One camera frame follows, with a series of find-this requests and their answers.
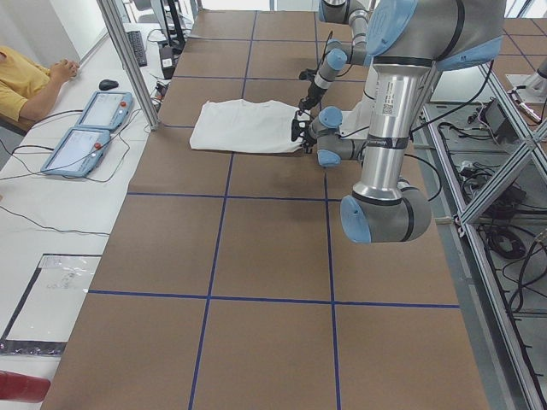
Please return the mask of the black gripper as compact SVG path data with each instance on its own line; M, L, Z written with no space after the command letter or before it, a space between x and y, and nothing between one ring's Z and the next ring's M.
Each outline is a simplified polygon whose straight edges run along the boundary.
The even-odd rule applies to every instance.
M313 152L313 146L317 144L317 139L313 136L311 136L308 133L303 134L303 144L302 148L305 153L312 153Z
M300 112L310 111L315 107L315 102L320 102L326 93L326 89L318 86L316 83L311 83L308 89L308 95L302 98L298 103Z

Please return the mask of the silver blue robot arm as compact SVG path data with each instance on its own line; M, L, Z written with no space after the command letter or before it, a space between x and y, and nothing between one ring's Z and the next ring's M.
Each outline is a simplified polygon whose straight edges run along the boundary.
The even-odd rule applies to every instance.
M307 94L298 103L301 112L310 111L319 105L328 89L337 78L344 75L346 69L365 65L368 58L368 26L376 3L319 1L319 20L331 28L344 26L346 39L338 39L330 33L324 43L317 67L300 73L300 79L309 81Z
M446 71L493 61L503 40L502 1L323 1L324 22L351 28L352 43L328 42L321 64L291 124L291 137L316 148L319 162L334 167L358 160L362 175L342 199L341 222L355 243L411 241L430 225L426 196L400 172L411 127L436 78ZM373 97L362 106L370 115L356 126L365 138L342 135L338 108L303 114L321 103L347 65L368 67Z

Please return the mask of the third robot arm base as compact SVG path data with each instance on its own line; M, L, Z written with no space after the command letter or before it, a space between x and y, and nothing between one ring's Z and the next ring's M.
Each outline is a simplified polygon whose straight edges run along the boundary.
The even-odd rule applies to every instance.
M509 95L518 103L543 103L546 99L546 60L533 74L507 74Z

